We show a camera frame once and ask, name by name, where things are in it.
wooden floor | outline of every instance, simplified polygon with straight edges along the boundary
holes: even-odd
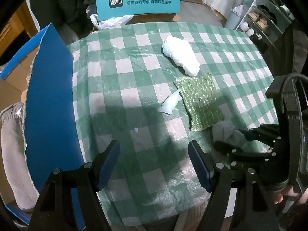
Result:
[[[181,1],[181,22],[193,22],[222,27],[221,20],[215,16],[206,6]]]

green dishcloth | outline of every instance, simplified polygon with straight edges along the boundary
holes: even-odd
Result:
[[[216,104],[216,89],[211,74],[183,77],[174,82],[181,90],[185,107],[191,116],[191,131],[204,130],[224,120]]]

wooden cabinet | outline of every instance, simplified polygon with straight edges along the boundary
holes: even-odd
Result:
[[[30,38],[37,33],[26,2],[16,10],[0,33],[0,56],[24,30]]]

metal screw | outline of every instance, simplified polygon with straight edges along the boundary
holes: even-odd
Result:
[[[216,163],[216,167],[222,169],[224,165],[221,162]]]
[[[253,168],[250,167],[249,169],[247,169],[247,172],[249,174],[253,175],[256,171]]]
[[[60,171],[61,170],[57,167],[52,171],[52,173],[56,175],[56,174],[59,174]]]
[[[84,168],[91,168],[92,167],[92,163],[87,162],[84,164]]]

checkered tablecloth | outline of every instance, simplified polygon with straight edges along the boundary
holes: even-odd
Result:
[[[121,144],[108,187],[99,193],[112,224],[155,221],[209,197],[187,145],[197,140],[209,152],[211,128],[190,131],[183,101],[172,115],[157,112],[176,90],[173,82],[184,76],[162,54],[169,35],[190,42],[201,63],[198,76],[212,74],[217,103],[237,128],[277,122],[265,98],[273,77],[245,33],[192,23],[142,23],[97,31],[71,44],[74,113],[84,159],[92,161],[112,139]],[[258,142],[246,147],[263,148]]]

